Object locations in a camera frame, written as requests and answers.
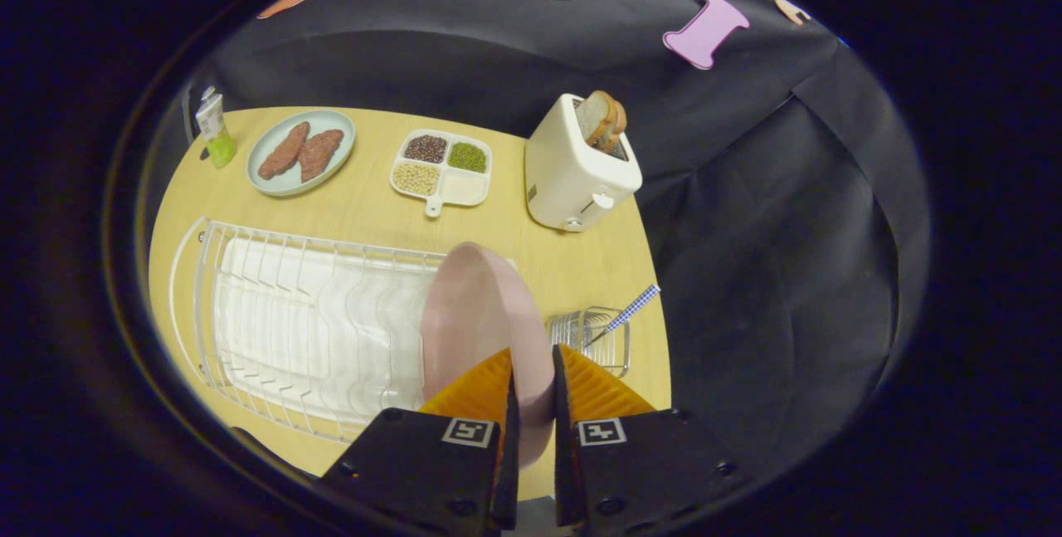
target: dish rack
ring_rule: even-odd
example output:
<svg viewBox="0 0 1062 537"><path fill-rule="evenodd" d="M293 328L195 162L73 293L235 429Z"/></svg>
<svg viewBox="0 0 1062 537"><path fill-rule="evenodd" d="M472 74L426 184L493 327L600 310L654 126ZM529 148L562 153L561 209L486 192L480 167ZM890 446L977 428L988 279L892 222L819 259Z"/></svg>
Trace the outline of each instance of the dish rack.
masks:
<svg viewBox="0 0 1062 537"><path fill-rule="evenodd" d="M419 323L445 257L200 220L193 367L228 400L349 443L389 405L424 403Z"/></svg>

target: raw meat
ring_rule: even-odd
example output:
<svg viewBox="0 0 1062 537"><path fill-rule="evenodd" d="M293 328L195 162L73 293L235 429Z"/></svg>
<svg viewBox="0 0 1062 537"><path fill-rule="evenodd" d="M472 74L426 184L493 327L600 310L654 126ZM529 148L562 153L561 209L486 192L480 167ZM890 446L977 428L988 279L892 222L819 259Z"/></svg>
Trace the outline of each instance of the raw meat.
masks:
<svg viewBox="0 0 1062 537"><path fill-rule="evenodd" d="M306 146L303 146L303 151L298 154L298 163L303 167L303 181L313 180L325 171L342 140L341 129L330 129L314 135L313 139L306 141Z"/></svg>
<svg viewBox="0 0 1062 537"><path fill-rule="evenodd" d="M309 122L302 122L295 125L288 133L288 139L280 141L269 158L266 158L262 166L258 168L258 175L266 180L275 177L276 174L286 173L298 160L298 154L303 151L303 143L306 143L306 136L310 134Z"/></svg>

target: round table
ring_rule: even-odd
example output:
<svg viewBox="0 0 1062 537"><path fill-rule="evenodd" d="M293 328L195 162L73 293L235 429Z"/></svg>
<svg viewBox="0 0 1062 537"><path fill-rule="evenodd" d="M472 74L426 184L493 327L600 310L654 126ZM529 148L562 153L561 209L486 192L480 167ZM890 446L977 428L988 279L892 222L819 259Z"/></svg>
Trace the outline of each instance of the round table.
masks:
<svg viewBox="0 0 1062 537"><path fill-rule="evenodd" d="M296 196L267 196L254 189L245 168L255 140L285 118L319 108L268 107L225 114L225 124L237 144L236 158L216 170L209 160L200 159L202 139L189 146L162 197L149 254L152 311L162 343L188 385L221 422L251 432L292 465L321 475L348 445L286 427L240 405L209 386L202 371L190 364L198 352L192 289L199 243L194 238L186 242L179 256L178 246L204 216L278 233L432 254L446 254L460 242L478 242L516 264L544 318L592 306L622 309L649 283L656 282L634 200L623 201L585 233L539 226L528 214L524 197L527 140L467 124L335 107L356 127L354 149L344 166L319 188ZM489 196L481 205L445 205L439 219L428 219L424 201L391 189L388 174L394 156L406 136L417 128L461 134L489 144L493 171ZM171 321L179 330L182 344ZM621 381L654 408L668 408L671 378L661 299L653 299L635 314L630 328L631 366ZM552 492L551 439L542 458L520 472L519 499Z"/></svg>

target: light blue plate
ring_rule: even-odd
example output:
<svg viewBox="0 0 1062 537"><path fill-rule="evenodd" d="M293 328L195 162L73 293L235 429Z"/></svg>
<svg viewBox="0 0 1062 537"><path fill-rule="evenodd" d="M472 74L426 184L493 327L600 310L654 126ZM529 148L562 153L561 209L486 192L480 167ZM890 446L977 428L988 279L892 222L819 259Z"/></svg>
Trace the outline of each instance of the light blue plate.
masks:
<svg viewBox="0 0 1062 537"><path fill-rule="evenodd" d="M266 158L269 158L269 154L272 154L277 144L280 144L284 139L288 139L288 133L291 132L291 128L303 124L303 122L310 124L310 134L306 136L307 140L315 134L332 128L343 132L343 140L340 141L339 149L329 160L328 167L318 177L303 181L303 166L295 162L295 166L292 166L291 170L286 171L286 173L264 180L258 175L258 168L262 166ZM350 118L335 112L332 109L314 109L311 112L296 114L271 127L261 136L261 139L255 142L255 146L251 149L251 155L247 156L247 180L251 180L251 185L255 185L255 189L273 196L289 196L306 192L306 190L321 185L322 181L328 180L331 174L336 173L336 170L346 161L352 149L354 149L354 122L350 121Z"/></svg>

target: white toaster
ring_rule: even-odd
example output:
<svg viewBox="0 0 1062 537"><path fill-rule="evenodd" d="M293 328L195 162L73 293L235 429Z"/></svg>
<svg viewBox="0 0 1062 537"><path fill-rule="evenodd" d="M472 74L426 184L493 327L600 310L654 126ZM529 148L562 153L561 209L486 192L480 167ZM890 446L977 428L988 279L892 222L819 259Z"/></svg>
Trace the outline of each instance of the white toaster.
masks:
<svg viewBox="0 0 1062 537"><path fill-rule="evenodd" d="M584 231L641 188L641 170L627 134L612 154L584 143L576 120L581 98L558 98L524 154L528 211L543 226Z"/></svg>

